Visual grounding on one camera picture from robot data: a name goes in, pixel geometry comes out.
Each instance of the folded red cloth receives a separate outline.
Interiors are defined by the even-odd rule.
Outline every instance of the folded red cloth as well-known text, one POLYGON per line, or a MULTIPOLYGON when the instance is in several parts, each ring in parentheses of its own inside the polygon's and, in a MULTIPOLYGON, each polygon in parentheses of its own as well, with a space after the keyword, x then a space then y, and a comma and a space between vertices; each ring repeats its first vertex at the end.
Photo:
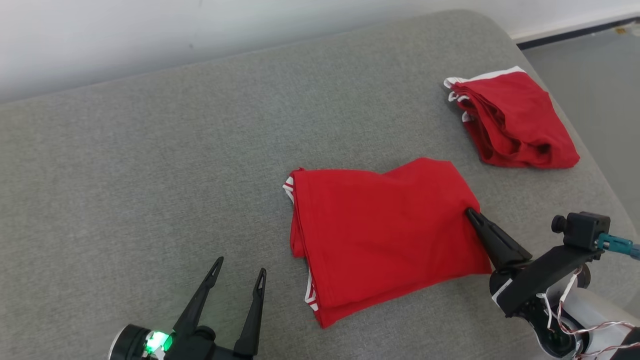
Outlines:
POLYGON ((580 160, 549 94, 520 67, 444 84, 485 163, 569 168, 580 160))
POLYGON ((465 216, 479 204, 448 161, 419 158, 386 174, 296 170, 291 249, 309 265, 305 301, 322 328, 449 279, 491 272, 465 216))

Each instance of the wire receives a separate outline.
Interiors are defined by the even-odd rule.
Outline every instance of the wire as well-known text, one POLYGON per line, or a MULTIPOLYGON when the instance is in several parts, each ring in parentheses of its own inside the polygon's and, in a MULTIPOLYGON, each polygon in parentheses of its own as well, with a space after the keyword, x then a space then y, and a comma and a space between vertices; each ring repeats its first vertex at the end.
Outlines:
MULTIPOLYGON (((558 312, 557 312, 557 321, 558 321, 558 326, 560 326, 560 330, 562 330, 563 333, 567 334, 567 335, 576 335, 576 334, 584 334, 585 332, 589 332, 589 331, 595 331, 595 330, 600 330, 600 329, 606 329, 610 326, 614 326, 614 325, 622 325, 624 327, 628 327, 629 329, 633 329, 635 328, 631 323, 628 322, 604 322, 601 323, 600 325, 596 325, 594 327, 590 327, 588 329, 578 329, 578 330, 571 330, 571 329, 567 329, 564 324, 562 323, 561 319, 561 315, 562 315, 562 305, 564 304, 564 300, 566 299, 566 296, 569 294, 569 290, 571 290, 571 287, 573 286, 573 283, 575 282, 575 280, 578 278, 578 275, 582 272, 582 266, 580 266, 578 269, 576 269, 573 272, 573 275, 571 276, 571 280, 569 280, 569 283, 567 284, 566 288, 564 289, 564 293, 562 294, 562 296, 560 297, 560 301, 558 302, 558 312)), ((637 343, 631 343, 628 345, 613 345, 610 347, 606 347, 602 350, 596 351, 596 352, 590 352, 587 354, 576 354, 573 358, 576 360, 579 359, 584 359, 585 357, 593 357, 593 356, 597 356, 602 354, 603 352, 606 351, 610 351, 610 350, 617 350, 617 349, 621 349, 621 348, 632 348, 632 347, 640 347, 640 342, 637 343)))

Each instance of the gray floor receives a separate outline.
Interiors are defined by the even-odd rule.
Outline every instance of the gray floor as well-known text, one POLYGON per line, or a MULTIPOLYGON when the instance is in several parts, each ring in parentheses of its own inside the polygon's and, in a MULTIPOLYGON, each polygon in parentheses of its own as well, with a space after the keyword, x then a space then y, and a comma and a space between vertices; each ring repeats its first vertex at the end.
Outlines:
MULTIPOLYGON (((523 53, 640 232, 640 37, 632 30, 612 29, 523 53)), ((640 299, 627 310, 640 316, 640 299)))

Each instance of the white wall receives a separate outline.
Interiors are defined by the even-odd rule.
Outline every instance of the white wall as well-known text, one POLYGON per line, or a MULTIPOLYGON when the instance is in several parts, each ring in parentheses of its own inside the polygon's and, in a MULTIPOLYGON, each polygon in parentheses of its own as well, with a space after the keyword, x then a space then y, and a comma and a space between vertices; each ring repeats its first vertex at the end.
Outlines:
POLYGON ((451 8, 514 39, 637 16, 638 0, 0 0, 0 102, 451 8))

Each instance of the black baseboard strip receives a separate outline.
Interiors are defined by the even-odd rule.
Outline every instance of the black baseboard strip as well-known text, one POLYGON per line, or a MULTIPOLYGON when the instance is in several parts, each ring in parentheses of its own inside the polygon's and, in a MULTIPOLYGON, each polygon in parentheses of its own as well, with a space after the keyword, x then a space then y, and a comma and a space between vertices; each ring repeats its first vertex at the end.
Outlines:
POLYGON ((617 28, 618 26, 624 26, 632 22, 640 22, 640 17, 633 17, 631 19, 610 22, 608 24, 591 26, 590 28, 586 28, 586 29, 580 29, 580 30, 570 31, 568 33, 553 35, 551 37, 539 38, 536 40, 521 42, 517 45, 520 48, 520 50, 524 50, 524 49, 529 49, 529 48, 540 46, 540 45, 551 44, 552 42, 558 42, 558 41, 567 40, 570 38, 581 37, 583 35, 588 35, 591 33, 597 33, 598 31, 605 31, 608 29, 617 28))

